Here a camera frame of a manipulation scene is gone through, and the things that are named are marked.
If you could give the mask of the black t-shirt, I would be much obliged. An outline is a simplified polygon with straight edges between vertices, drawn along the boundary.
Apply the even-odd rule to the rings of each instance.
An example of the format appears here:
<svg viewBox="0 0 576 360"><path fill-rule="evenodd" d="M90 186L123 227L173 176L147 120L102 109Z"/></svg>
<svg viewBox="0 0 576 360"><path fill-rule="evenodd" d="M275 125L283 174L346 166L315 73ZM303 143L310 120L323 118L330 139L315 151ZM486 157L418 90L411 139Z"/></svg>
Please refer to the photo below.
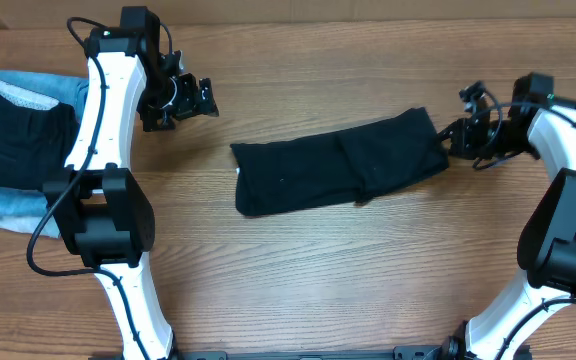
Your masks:
<svg viewBox="0 0 576 360"><path fill-rule="evenodd" d="M425 108L291 141L231 146L239 173L236 209L258 217L367 203L449 167Z"/></svg>

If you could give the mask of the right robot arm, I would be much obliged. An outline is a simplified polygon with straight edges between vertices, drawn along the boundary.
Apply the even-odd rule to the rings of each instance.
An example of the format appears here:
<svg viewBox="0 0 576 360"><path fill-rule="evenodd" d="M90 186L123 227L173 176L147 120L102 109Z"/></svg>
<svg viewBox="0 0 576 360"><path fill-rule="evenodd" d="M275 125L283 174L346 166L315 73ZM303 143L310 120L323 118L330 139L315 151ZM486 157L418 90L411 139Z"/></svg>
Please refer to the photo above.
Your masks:
<svg viewBox="0 0 576 360"><path fill-rule="evenodd" d="M519 269L479 315L463 322L429 359L529 359L526 340L558 311L576 305L576 100L554 92L553 77L518 78L501 103L476 82L459 93L467 117L439 134L449 154L475 170L527 153L550 185L518 240Z"/></svg>

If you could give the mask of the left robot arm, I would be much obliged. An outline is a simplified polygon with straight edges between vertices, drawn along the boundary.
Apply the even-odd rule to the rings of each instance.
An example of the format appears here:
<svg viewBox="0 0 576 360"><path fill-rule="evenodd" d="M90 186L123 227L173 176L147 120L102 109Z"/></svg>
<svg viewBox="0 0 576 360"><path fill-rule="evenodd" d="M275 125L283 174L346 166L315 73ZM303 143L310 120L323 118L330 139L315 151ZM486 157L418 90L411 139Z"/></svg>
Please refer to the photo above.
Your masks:
<svg viewBox="0 0 576 360"><path fill-rule="evenodd" d="M219 110L210 79L185 72L180 51L160 49L170 31L147 7L123 7L116 27L91 26L79 42L88 97L71 152L43 185L46 217L80 256L78 274L93 275L105 291L122 338L120 358L178 359L150 268L154 210L131 172L131 146L137 120L146 132L165 131Z"/></svg>

